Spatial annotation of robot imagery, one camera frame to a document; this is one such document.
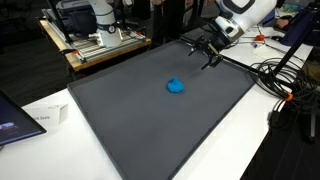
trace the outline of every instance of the wire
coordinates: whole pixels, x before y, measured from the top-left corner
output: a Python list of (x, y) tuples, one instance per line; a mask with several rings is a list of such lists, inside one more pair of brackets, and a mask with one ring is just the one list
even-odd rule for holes
[[(264, 91), (280, 98), (282, 101), (292, 95), (292, 99), (286, 101), (289, 108), (296, 111), (299, 110), (301, 113), (310, 113), (300, 107), (303, 106), (308, 109), (319, 101), (319, 92), (316, 91), (317, 83), (302, 68), (291, 61), (277, 75), (274, 74), (273, 70), (279, 64), (279, 61), (276, 60), (279, 59), (271, 58), (262, 63), (252, 64), (251, 68), (256, 67), (255, 69), (257, 70), (254, 73), (249, 69), (252, 79)], [(280, 106), (281, 103), (278, 103), (275, 110), (278, 111)]]

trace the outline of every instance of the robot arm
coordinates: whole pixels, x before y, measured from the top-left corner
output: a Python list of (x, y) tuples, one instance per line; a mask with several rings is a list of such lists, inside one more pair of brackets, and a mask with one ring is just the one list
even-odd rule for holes
[(215, 19), (213, 25), (217, 32), (201, 48), (209, 61), (266, 17), (275, 8), (277, 0), (216, 0), (215, 3), (227, 17)]
[(113, 8), (107, 0), (88, 0), (97, 18), (97, 43), (101, 47), (113, 47), (121, 43)]

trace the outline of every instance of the blue object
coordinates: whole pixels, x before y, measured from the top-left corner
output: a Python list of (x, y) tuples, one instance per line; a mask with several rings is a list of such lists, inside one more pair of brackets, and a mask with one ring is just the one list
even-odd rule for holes
[(184, 85), (179, 81), (179, 78), (173, 77), (169, 80), (168, 90), (172, 93), (178, 93), (184, 90)]

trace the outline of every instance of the laptop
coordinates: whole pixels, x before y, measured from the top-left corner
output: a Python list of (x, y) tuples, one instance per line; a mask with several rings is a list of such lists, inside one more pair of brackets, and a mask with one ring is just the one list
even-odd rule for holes
[(45, 132), (42, 126), (0, 90), (0, 147)]

